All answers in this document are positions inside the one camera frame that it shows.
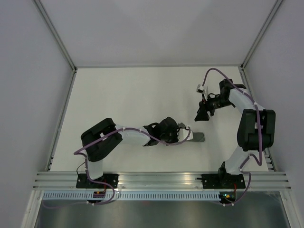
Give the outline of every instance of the wire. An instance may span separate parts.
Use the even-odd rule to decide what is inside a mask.
[[[76,169],[76,173],[77,173],[77,177],[78,177],[78,179],[79,179],[79,173],[78,173],[78,169],[84,164],[84,163],[82,163],[81,165],[79,165],[78,166],[78,168]]]
[[[259,159],[254,155],[254,154],[250,154],[250,156],[252,156],[258,166],[261,166],[262,163],[263,163],[263,145],[262,145],[262,126],[261,126],[261,122],[260,122],[260,111],[258,109],[258,106],[256,104],[256,102],[254,101],[254,99],[252,98],[252,96],[250,96],[249,94],[247,93],[244,93],[243,90],[241,90],[240,88],[238,88],[235,84],[233,84],[233,82],[223,73],[221,72],[219,69],[216,69],[216,68],[210,68],[209,70],[207,70],[206,74],[205,74],[205,78],[204,78],[204,82],[203,82],[203,85],[205,85],[206,83],[206,79],[207,79],[207,76],[208,76],[208,73],[211,71],[211,70],[215,70],[217,72],[219,72],[224,78],[226,78],[228,80],[228,82],[236,89],[238,90],[239,92],[243,93],[246,97],[249,98],[249,100],[252,102],[252,104],[254,105],[255,109],[256,109],[256,122],[257,122],[257,132],[258,132],[258,150],[259,150]]]
[[[216,98],[216,97],[219,97],[219,96],[220,96],[220,94],[213,94],[213,93],[208,94],[208,96],[210,96],[210,95],[213,95],[213,96],[214,96],[213,98]]]
[[[106,185],[104,185],[104,191],[103,191],[103,193],[105,193],[106,192]]]
[[[233,206],[234,204],[238,203],[243,197],[244,195],[246,194],[246,192],[248,191],[249,189],[249,186],[250,186],[250,183],[251,183],[251,172],[248,172],[248,171],[243,171],[243,167],[245,166],[245,164],[249,161],[250,157],[248,156],[244,161],[243,163],[240,165],[239,167],[239,170],[242,174],[248,174],[249,175],[249,179],[248,179],[248,184],[247,184],[247,187],[245,188],[245,190],[243,191],[242,195],[236,199],[233,203],[228,203],[228,204],[225,204],[225,206]]]
[[[86,157],[85,154],[80,153],[80,152],[83,151],[83,150],[86,150],[86,149],[89,148],[90,146],[93,146],[93,145],[99,143],[100,141],[102,141],[102,140],[108,138],[108,137],[111,136],[112,134],[115,134],[115,133],[121,132],[121,131],[136,131],[136,132],[145,134],[145,135],[147,135],[148,137],[150,137],[150,138],[152,138],[152,139],[158,141],[159,143],[165,144],[165,145],[167,145],[167,146],[177,146],[177,145],[181,145],[181,144],[183,144],[184,142],[186,142],[186,140],[190,137],[190,134],[191,134],[191,129],[190,129],[190,127],[188,127],[187,130],[188,130],[188,135],[187,135],[187,137],[186,137],[183,141],[175,142],[175,143],[167,143],[167,142],[165,142],[165,141],[159,140],[158,138],[155,138],[153,135],[150,135],[149,133],[147,133],[147,132],[145,132],[145,131],[141,131],[141,129],[137,129],[137,128],[133,128],[133,127],[120,128],[120,129],[117,129],[117,130],[115,130],[115,131],[112,131],[112,132],[110,132],[109,134],[106,134],[105,136],[103,136],[103,137],[101,137],[101,138],[99,138],[99,139],[97,139],[97,140],[95,140],[95,141],[89,143],[88,145],[86,145],[86,146],[80,148],[79,150],[77,150],[77,151],[74,152],[74,155],[81,154],[81,155],[83,155],[83,156]]]
[[[234,196],[236,197],[236,196],[237,196],[237,185],[236,185],[236,184],[233,184],[233,185],[234,185],[233,194],[234,194]]]
[[[65,208],[65,207],[68,207],[68,206],[72,206],[72,205],[76,205],[76,204],[87,204],[87,202],[74,202],[74,203],[69,203],[69,204],[66,204],[66,205],[63,205],[63,206],[54,206],[54,207],[51,207],[51,206],[48,206],[45,204],[45,200],[42,200],[41,201],[41,205],[46,208],[46,209],[60,209],[60,208]]]
[[[228,202],[230,202],[230,203],[234,203],[234,202],[237,200],[237,195],[235,195],[235,200],[234,200],[234,202],[233,202],[233,201],[228,200],[227,198],[225,198],[225,200],[227,200],[227,201],[228,201]]]

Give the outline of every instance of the white table surface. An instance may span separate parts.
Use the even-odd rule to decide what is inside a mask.
[[[237,67],[218,67],[234,83],[242,83]],[[217,171],[237,146],[241,114],[232,106],[215,111],[210,121],[194,122],[201,84],[209,67],[136,67],[78,69],[61,128],[51,171],[75,171],[84,161],[73,152],[82,147],[80,135],[110,117],[116,124],[139,127],[167,116],[205,133],[205,142],[142,147],[118,145],[105,159],[104,171]],[[219,93],[223,77],[211,71],[206,85]],[[268,171],[250,159],[247,171]]]

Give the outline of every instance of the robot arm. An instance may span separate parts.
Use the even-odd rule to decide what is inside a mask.
[[[202,101],[199,103],[199,110],[195,121],[208,121],[209,114],[213,116],[216,109],[232,105],[242,113],[240,125],[237,131],[238,147],[231,157],[223,162],[219,169],[220,173],[240,174],[239,167],[250,154],[259,151],[259,135],[257,129],[257,111],[259,110],[259,121],[262,127],[262,150],[271,147],[274,143],[276,114],[273,110],[266,110],[257,103],[244,95],[248,94],[246,87],[241,84],[235,84],[237,90],[227,79],[219,83],[220,94],[208,94],[208,88],[201,85],[197,87],[197,92],[202,94]]]
[[[103,159],[119,144],[133,144],[139,146],[154,146],[160,141],[178,143],[184,140],[203,142],[204,133],[190,132],[184,124],[177,124],[171,117],[160,123],[152,123],[138,131],[119,131],[124,127],[116,125],[111,118],[106,118],[81,135],[82,145],[86,146],[104,135],[113,133],[106,139],[86,149],[90,177],[95,180],[103,175]]]

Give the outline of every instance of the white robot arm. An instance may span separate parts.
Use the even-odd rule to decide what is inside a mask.
[[[198,85],[197,92],[202,94],[202,101],[199,103],[195,121],[208,121],[209,114],[213,116],[216,109],[230,105],[242,113],[237,131],[238,147],[231,157],[223,162],[215,180],[223,188],[229,189],[225,184],[231,184],[233,179],[234,182],[238,181],[238,176],[242,176],[240,167],[249,155],[255,158],[258,165],[262,164],[262,151],[274,143],[276,114],[273,110],[266,110],[254,102],[246,87],[242,84],[233,84],[232,79],[221,81],[219,88],[220,94],[215,95],[208,94],[207,87]],[[254,155],[256,151],[259,151],[259,159]]]
[[[116,125],[111,118],[106,118],[81,135],[82,144],[87,146],[109,133],[111,136],[86,149],[87,166],[93,180],[102,177],[103,159],[119,144],[154,146],[159,141],[168,145],[178,145],[184,141],[205,141],[204,133],[188,130],[186,125],[177,124],[171,117],[141,128],[123,127]]]

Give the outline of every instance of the purple cable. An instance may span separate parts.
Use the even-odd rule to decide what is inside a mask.
[[[235,205],[236,203],[238,203],[243,197],[244,195],[246,194],[246,192],[248,191],[249,189],[249,186],[250,186],[250,183],[251,183],[251,172],[247,172],[247,171],[242,171],[242,168],[244,167],[244,165],[247,163],[247,161],[249,161],[250,157],[248,156],[244,161],[243,163],[240,165],[240,172],[242,174],[248,174],[249,175],[249,179],[248,179],[248,184],[247,184],[247,187],[245,188],[245,190],[243,191],[242,195],[233,203],[225,203],[225,206],[233,206]]]
[[[230,84],[232,84],[232,86],[238,90],[239,92],[243,93],[243,91],[236,87],[235,84],[233,84],[233,82],[223,73],[221,72],[219,69],[216,69],[216,68],[210,68],[209,70],[207,70],[206,74],[205,74],[205,78],[204,78],[204,82],[203,82],[203,85],[205,85],[206,83],[206,79],[207,79],[207,76],[208,76],[208,73],[211,71],[211,70],[215,70],[217,72],[219,72],[224,78],[226,78],[228,80],[228,82]],[[256,160],[258,166],[261,166],[262,163],[263,163],[263,146],[262,146],[262,126],[261,126],[261,122],[260,122],[260,111],[258,109],[258,106],[255,104],[255,101],[254,99],[247,93],[243,93],[246,97],[249,98],[249,100],[253,103],[255,109],[256,109],[256,122],[257,122],[257,132],[258,132],[258,150],[259,150],[259,159],[254,155],[254,154],[250,154],[250,156],[254,157],[254,159]]]
[[[104,204],[110,203],[111,200],[112,200],[112,199],[114,198],[114,196],[115,196],[115,189],[114,189],[111,185],[109,185],[108,183],[106,183],[106,182],[96,181],[96,180],[93,180],[93,179],[90,177],[89,171],[88,171],[88,165],[87,165],[87,156],[86,156],[84,153],[81,153],[81,151],[86,150],[86,149],[89,148],[90,146],[93,146],[93,145],[99,143],[100,141],[102,141],[102,140],[108,138],[109,136],[111,136],[111,135],[113,135],[113,134],[115,134],[115,133],[117,133],[117,132],[121,132],[121,131],[137,131],[137,132],[140,132],[140,133],[142,133],[142,134],[147,135],[148,137],[150,137],[150,138],[152,138],[152,139],[154,139],[154,140],[156,140],[156,141],[158,141],[158,142],[160,142],[160,143],[162,143],[162,144],[171,145],[171,146],[180,145],[180,144],[184,143],[184,142],[190,137],[190,134],[191,134],[191,129],[190,129],[190,127],[188,127],[188,135],[187,135],[187,137],[186,137],[184,140],[182,140],[181,142],[167,143],[167,142],[164,142],[164,141],[161,141],[161,140],[155,138],[154,136],[148,134],[147,132],[142,132],[140,129],[132,128],[132,127],[126,127],[126,128],[120,128],[120,129],[117,129],[117,130],[115,130],[115,131],[113,131],[113,132],[110,132],[109,134],[106,134],[105,136],[103,136],[103,137],[101,137],[101,138],[99,138],[99,139],[97,139],[97,140],[95,140],[95,141],[89,143],[88,145],[86,145],[86,146],[84,146],[83,148],[80,148],[79,150],[77,150],[76,152],[74,152],[74,155],[82,155],[82,156],[84,156],[84,158],[85,158],[85,168],[86,168],[86,171],[85,171],[85,172],[86,172],[87,178],[88,178],[91,182],[93,182],[93,183],[106,185],[106,186],[110,187],[110,188],[112,189],[112,191],[113,191],[113,195],[111,196],[111,198],[110,198],[109,200],[107,200],[107,201],[105,201],[105,202],[95,203],[96,205],[104,205]]]
[[[77,151],[74,152],[74,155],[79,155],[79,154],[81,154],[81,155],[83,155],[84,157],[86,157],[86,155],[84,155],[83,153],[80,153],[80,152],[83,151],[83,150],[86,150],[86,149],[89,148],[90,146],[93,146],[93,145],[99,143],[100,141],[102,141],[102,140],[106,139],[107,137],[111,136],[112,134],[115,134],[115,133],[121,132],[121,131],[136,131],[136,132],[145,134],[145,135],[147,135],[148,137],[150,137],[150,138],[152,138],[152,139],[158,141],[159,143],[165,144],[165,145],[167,145],[167,146],[176,146],[176,145],[180,145],[180,144],[184,143],[184,142],[190,137],[190,134],[191,134],[191,129],[190,129],[190,127],[188,127],[188,131],[189,131],[189,132],[188,132],[188,135],[187,135],[187,137],[186,137],[183,141],[175,142],[175,143],[167,143],[167,142],[164,142],[164,141],[162,141],[162,140],[159,140],[159,139],[155,138],[154,136],[150,135],[150,134],[147,133],[147,132],[142,132],[140,129],[137,129],[137,128],[133,128],[133,127],[120,128],[120,129],[117,129],[117,130],[115,130],[115,131],[113,131],[113,132],[110,132],[109,134],[106,134],[105,136],[103,136],[103,137],[101,137],[101,138],[99,138],[99,139],[97,139],[97,140],[95,140],[95,141],[89,143],[88,145],[84,146],[83,148],[80,148],[79,150],[77,150]]]

